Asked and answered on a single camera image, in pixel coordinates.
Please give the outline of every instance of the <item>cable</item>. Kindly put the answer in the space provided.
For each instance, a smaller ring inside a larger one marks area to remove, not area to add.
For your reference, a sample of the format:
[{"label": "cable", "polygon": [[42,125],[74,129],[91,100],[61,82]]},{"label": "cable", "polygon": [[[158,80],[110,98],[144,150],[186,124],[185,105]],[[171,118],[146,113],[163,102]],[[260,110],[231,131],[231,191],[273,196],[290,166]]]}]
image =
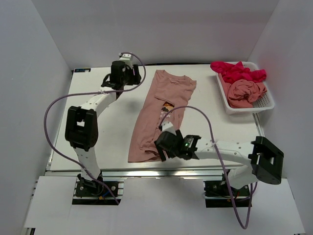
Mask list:
[{"label": "cable", "polygon": [[108,195],[109,194],[109,191],[107,191],[105,194],[103,194],[101,197],[105,197],[106,195]]},{"label": "cable", "polygon": [[235,199],[237,199],[237,197],[239,197],[239,191],[237,192]]},{"label": "cable", "polygon": [[101,86],[104,86],[104,83],[107,81],[107,79],[110,77],[110,73],[108,73],[104,78],[103,78],[103,81],[102,81],[102,84]]},{"label": "cable", "polygon": [[223,198],[230,199],[230,197],[220,195],[220,194],[218,194],[218,193],[216,193],[216,192],[213,192],[213,191],[209,191],[209,193],[214,194],[214,195],[219,196],[219,197],[223,197]]},{"label": "cable", "polygon": [[91,193],[91,195],[92,195],[92,196],[99,196],[99,195],[103,192],[103,190],[104,190],[104,186],[102,186],[102,189],[101,189],[101,191],[100,191],[98,194],[92,194],[92,193]]},{"label": "cable", "polygon": [[140,59],[138,56],[136,56],[135,54],[133,54],[133,53],[131,53],[131,52],[122,52],[121,54],[130,54],[130,55],[136,57],[137,60],[142,64],[143,71],[144,71],[144,75],[143,75],[142,81],[141,81],[137,86],[135,86],[135,87],[133,87],[133,88],[131,88],[131,89],[127,89],[127,90],[105,91],[105,92],[100,92],[100,91],[99,91],[99,92],[66,94],[66,95],[63,95],[63,96],[57,98],[56,100],[54,100],[54,101],[48,106],[47,110],[45,111],[45,116],[44,116],[45,138],[47,139],[47,142],[48,142],[48,144],[50,145],[50,147],[51,147],[56,153],[58,153],[59,155],[61,155],[61,156],[64,157],[65,159],[67,159],[67,160],[69,160],[69,161],[71,161],[71,162],[74,162],[74,163],[78,164],[78,165],[86,172],[86,174],[87,174],[92,180],[94,180],[95,182],[97,182],[97,183],[99,183],[100,185],[104,186],[104,187],[108,190],[108,192],[112,195],[112,197],[114,198],[114,200],[116,201],[117,204],[119,204],[117,198],[114,196],[114,194],[113,194],[113,192],[111,191],[111,189],[110,189],[105,183],[103,183],[103,182],[97,180],[97,179],[86,169],[86,167],[85,167],[83,164],[81,164],[80,162],[78,162],[78,161],[76,161],[76,160],[74,160],[74,159],[72,159],[72,158],[66,156],[65,154],[61,153],[59,150],[57,150],[57,149],[53,146],[53,144],[52,144],[52,142],[51,142],[51,140],[50,140],[50,138],[49,138],[49,134],[48,134],[48,129],[47,129],[47,117],[48,117],[48,113],[49,113],[51,107],[52,107],[56,102],[58,102],[59,100],[64,99],[64,98],[67,98],[67,97],[78,96],[78,95],[90,95],[90,94],[103,94],[103,93],[109,94],[109,93],[117,93],[117,92],[130,92],[130,91],[132,91],[132,90],[138,88],[138,87],[144,82],[144,80],[146,79],[146,73],[147,73],[147,72],[146,72],[146,67],[145,67],[145,65],[143,64],[143,62],[141,61],[141,59]]},{"label": "cable", "polygon": [[[161,122],[160,122],[160,125],[159,127],[161,127],[162,123],[164,122],[165,118],[167,117],[168,114],[170,114],[171,112],[173,112],[174,110],[176,109],[182,109],[182,108],[190,108],[190,109],[194,109],[194,110],[197,110],[198,112],[200,112],[206,119],[207,123],[209,124],[209,128],[210,128],[210,134],[211,134],[211,140],[212,140],[212,143],[215,143],[215,139],[214,139],[214,136],[213,136],[213,129],[212,129],[212,125],[211,125],[211,122],[209,120],[209,118],[207,117],[207,115],[201,111],[200,109],[196,108],[196,107],[193,107],[193,106],[179,106],[179,107],[175,107],[174,109],[168,111],[164,117],[162,118]],[[229,183],[229,179],[228,179],[228,175],[227,175],[227,170],[226,170],[226,167],[224,165],[224,162],[223,162],[223,159],[222,159],[222,156],[221,156],[221,153],[219,151],[219,148],[217,147],[216,144],[214,144],[214,147],[215,147],[215,150],[217,152],[217,155],[219,157],[219,160],[221,162],[221,165],[222,165],[222,168],[223,168],[223,172],[224,172],[224,176],[225,176],[225,180],[226,180],[226,185],[227,185],[227,188],[228,188],[228,192],[229,192],[229,195],[230,195],[230,200],[231,200],[231,204],[233,206],[233,209],[234,209],[234,212],[235,212],[235,215],[236,215],[236,218],[240,224],[240,226],[243,228],[243,229],[247,229],[248,227],[248,224],[249,224],[249,218],[250,218],[250,211],[251,211],[251,203],[252,203],[252,191],[253,191],[253,186],[252,184],[250,184],[250,200],[249,200],[249,206],[248,206],[248,211],[247,211],[247,215],[246,215],[246,224],[243,225],[243,223],[241,222],[241,219],[238,215],[238,210],[237,210],[237,207],[236,207],[236,204],[235,204],[235,200],[234,200],[234,197],[233,197],[233,194],[232,194],[232,190],[231,190],[231,187],[230,187],[230,183]]]},{"label": "cable", "polygon": [[[255,186],[254,186],[252,192],[250,192],[250,194],[254,194],[254,192],[256,191],[256,187],[257,187],[257,186],[258,186],[258,182],[255,182]],[[239,199],[239,201],[242,202],[242,201],[245,201],[245,200],[247,200],[247,199],[249,199],[249,198],[250,198],[250,196],[245,197],[245,198],[243,198],[243,199]]]}]

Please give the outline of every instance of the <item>pink cloth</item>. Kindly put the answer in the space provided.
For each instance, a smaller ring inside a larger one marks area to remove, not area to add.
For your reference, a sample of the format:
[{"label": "pink cloth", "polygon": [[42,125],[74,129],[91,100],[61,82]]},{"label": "pink cloth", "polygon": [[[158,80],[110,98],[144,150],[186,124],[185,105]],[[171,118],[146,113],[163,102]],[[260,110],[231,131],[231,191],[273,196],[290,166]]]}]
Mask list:
[{"label": "pink cloth", "polygon": [[[165,70],[157,70],[145,103],[137,118],[128,153],[128,162],[160,160],[154,141],[161,131],[158,126],[165,112],[163,109],[188,105],[196,88],[196,81],[187,76],[174,76]],[[179,129],[185,109],[174,110],[169,116],[175,129]]]},{"label": "pink cloth", "polygon": [[228,104],[232,108],[253,108],[252,103],[263,97],[267,89],[263,82],[252,82],[239,80],[233,84],[224,82],[222,75],[219,74]]},{"label": "pink cloth", "polygon": [[266,79],[265,70],[250,71],[249,68],[245,68],[240,61],[233,65],[221,61],[212,62],[211,69],[217,73],[220,73],[225,82],[233,84],[241,79],[253,82],[262,82]]}]

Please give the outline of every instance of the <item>white enclosure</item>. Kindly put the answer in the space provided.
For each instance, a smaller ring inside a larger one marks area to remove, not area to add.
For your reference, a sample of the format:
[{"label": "white enclosure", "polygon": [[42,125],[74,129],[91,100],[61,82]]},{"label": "white enclosure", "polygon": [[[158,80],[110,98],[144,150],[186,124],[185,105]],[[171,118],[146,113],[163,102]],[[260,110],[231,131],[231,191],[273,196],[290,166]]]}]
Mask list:
[{"label": "white enclosure", "polygon": [[[119,52],[149,63],[251,61],[268,73],[275,108],[260,115],[285,153],[307,234],[313,234],[313,2],[308,0],[12,0],[0,8],[0,227],[20,235],[50,148],[48,104],[70,70],[108,67]],[[64,102],[51,110],[52,138]]]},{"label": "white enclosure", "polygon": [[246,60],[278,0],[33,0],[71,69]]}]

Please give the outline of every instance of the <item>white table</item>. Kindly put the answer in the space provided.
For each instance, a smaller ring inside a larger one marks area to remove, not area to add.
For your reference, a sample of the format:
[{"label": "white table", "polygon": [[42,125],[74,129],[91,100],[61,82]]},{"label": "white table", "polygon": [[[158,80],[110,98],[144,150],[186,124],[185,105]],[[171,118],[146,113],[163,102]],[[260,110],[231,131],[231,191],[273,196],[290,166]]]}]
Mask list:
[{"label": "white table", "polygon": [[[216,83],[215,72],[210,65],[167,65],[147,66],[145,82],[132,92],[122,96],[110,105],[99,117],[99,138],[95,146],[97,161],[102,170],[135,170],[135,169],[191,169],[197,167],[220,167],[218,160],[171,159],[166,162],[128,163],[128,150],[138,114],[143,107],[145,97],[156,70],[182,76],[189,76],[197,81],[197,87],[189,105],[203,110],[213,125],[214,136],[221,141],[250,142],[258,135],[258,127],[253,115],[228,116],[224,112],[222,100]],[[111,68],[91,68],[90,72],[73,74],[69,94],[98,91],[104,76]],[[67,110],[70,106],[79,106],[91,96],[75,96],[67,99],[61,127],[56,141],[56,148],[67,156],[76,159],[74,150],[65,140]],[[188,134],[209,138],[209,127],[204,117],[195,110],[186,109],[180,128],[183,136]],[[232,167],[237,164],[225,162]],[[52,153],[51,171],[79,170],[80,167],[57,153]]]}]

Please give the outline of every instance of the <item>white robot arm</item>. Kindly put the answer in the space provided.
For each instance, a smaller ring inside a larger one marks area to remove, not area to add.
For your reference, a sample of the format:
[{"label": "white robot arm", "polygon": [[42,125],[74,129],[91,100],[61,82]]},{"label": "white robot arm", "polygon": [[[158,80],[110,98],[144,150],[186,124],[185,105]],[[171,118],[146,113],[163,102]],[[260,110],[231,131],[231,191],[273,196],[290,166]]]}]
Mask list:
[{"label": "white robot arm", "polygon": [[228,172],[230,186],[235,189],[258,181],[273,185],[281,183],[284,154],[265,137],[256,137],[252,143],[212,143],[200,136],[183,138],[180,130],[175,131],[172,123],[166,121],[155,144],[162,161],[166,160],[164,151],[168,158],[219,159],[216,144],[224,161],[243,165]]},{"label": "white robot arm", "polygon": [[[98,139],[97,119],[122,93],[110,91],[121,91],[125,85],[140,83],[138,65],[133,65],[132,59],[130,54],[123,54],[118,61],[113,61],[111,73],[105,76],[100,87],[101,94],[93,96],[81,106],[71,106],[67,112],[65,138],[74,148],[79,162],[99,181],[103,180],[94,150]],[[93,195],[102,191],[101,186],[86,174],[85,169],[81,169],[78,178]]]}]

